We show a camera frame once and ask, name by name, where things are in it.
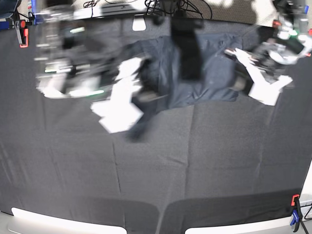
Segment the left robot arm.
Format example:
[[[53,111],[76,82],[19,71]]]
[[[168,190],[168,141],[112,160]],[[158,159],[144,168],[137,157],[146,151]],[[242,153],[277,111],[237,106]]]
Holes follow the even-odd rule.
[[[274,32],[269,39],[251,51],[224,51],[240,65],[231,89],[269,106],[276,105],[283,89],[293,81],[284,74],[286,68],[312,52],[306,1],[275,0],[273,4],[278,17],[273,21]]]

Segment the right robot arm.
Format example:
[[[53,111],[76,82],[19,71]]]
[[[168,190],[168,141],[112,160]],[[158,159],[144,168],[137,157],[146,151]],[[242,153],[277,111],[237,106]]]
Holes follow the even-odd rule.
[[[37,42],[37,89],[50,99],[87,98],[91,111],[109,133],[126,132],[143,117],[134,103],[142,94],[140,70],[149,60],[129,45],[97,44],[69,3],[52,3],[40,11]]]

